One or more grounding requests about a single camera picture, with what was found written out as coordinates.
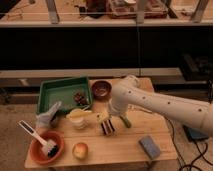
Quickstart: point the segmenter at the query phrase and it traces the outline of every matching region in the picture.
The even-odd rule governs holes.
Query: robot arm
[[[135,76],[127,76],[112,87],[108,104],[111,115],[126,113],[128,104],[142,106],[213,137],[213,104],[141,90]]]

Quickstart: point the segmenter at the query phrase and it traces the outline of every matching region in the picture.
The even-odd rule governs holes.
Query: brown bowl
[[[92,85],[92,93],[97,100],[106,100],[109,98],[112,86],[107,81],[96,81]]]
[[[64,140],[61,137],[60,133],[56,131],[46,131],[40,136],[45,140],[53,140],[57,144],[59,150],[53,157],[48,157],[44,155],[41,150],[42,144],[38,140],[34,139],[30,144],[30,156],[38,164],[44,165],[52,163],[61,155],[62,151],[64,150]]]

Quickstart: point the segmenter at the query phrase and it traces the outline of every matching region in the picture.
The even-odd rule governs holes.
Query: white brush
[[[30,127],[23,120],[19,121],[19,125],[42,144],[41,150],[44,155],[53,157],[58,152],[58,146],[53,140],[44,140],[32,127]]]

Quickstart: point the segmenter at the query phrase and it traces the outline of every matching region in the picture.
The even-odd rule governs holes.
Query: cable
[[[184,159],[183,159],[183,157],[182,157],[182,155],[180,154],[180,152],[179,152],[179,150],[178,150],[176,144],[175,144],[175,138],[174,138],[174,137],[175,137],[175,131],[174,131],[174,126],[173,126],[172,122],[171,122],[168,118],[166,118],[166,120],[168,121],[168,123],[170,124],[170,126],[171,126],[171,128],[172,128],[172,141],[173,141],[173,144],[174,144],[174,146],[175,146],[175,149],[176,149],[176,151],[177,151],[177,153],[178,153],[178,157],[180,158],[180,159],[178,159],[179,164],[180,164],[179,171],[182,171],[183,169],[187,169],[187,171],[188,171],[188,169],[189,169],[189,171],[191,171],[192,168],[197,169],[198,171],[202,171],[201,168],[199,168],[198,166],[195,166],[195,165],[194,165],[194,163],[195,163],[198,159],[200,159],[201,157],[204,159],[205,162],[207,162],[209,165],[213,166],[213,163],[211,163],[210,161],[208,161],[208,160],[204,157],[205,153],[206,153],[207,150],[208,150],[208,144],[205,142],[205,149],[203,150],[203,152],[201,152],[201,150],[200,150],[200,148],[199,148],[199,146],[198,146],[197,141],[193,141],[193,142],[194,142],[194,144],[196,145],[196,147],[197,147],[197,149],[198,149],[198,151],[199,151],[199,155],[198,155],[197,157],[195,157],[195,159],[192,160],[190,164],[186,164],[185,161],[184,161]]]
[[[198,143],[195,141],[194,144],[196,145],[197,150],[199,151],[199,153],[202,154],[202,152],[201,152],[201,150],[200,150],[200,148],[199,148],[199,146],[198,146]],[[207,150],[208,150],[208,143],[204,141],[204,144],[206,145],[205,148],[207,148]],[[210,162],[209,160],[207,160],[207,159],[205,158],[204,155],[202,155],[202,158],[203,158],[203,160],[204,160],[206,163],[208,163],[209,165],[213,166],[213,163]]]
[[[175,143],[175,128],[174,128],[174,125],[168,118],[165,117],[165,119],[168,121],[170,127],[172,128],[172,142],[173,142],[173,144],[175,146],[175,149],[176,149],[176,151],[178,153],[178,162],[179,162],[180,168],[182,168],[182,163],[184,164],[183,166],[185,166],[186,162],[183,159],[183,156],[180,154],[180,151],[178,150],[177,145]]]
[[[141,76],[141,33],[140,27],[136,21],[136,29],[137,29],[137,42],[138,42],[138,67],[139,67],[139,76]]]

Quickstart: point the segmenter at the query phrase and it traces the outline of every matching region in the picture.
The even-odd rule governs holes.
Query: sponge
[[[154,160],[155,158],[160,156],[160,148],[155,144],[151,136],[147,135],[143,137],[139,140],[139,144],[151,160]]]

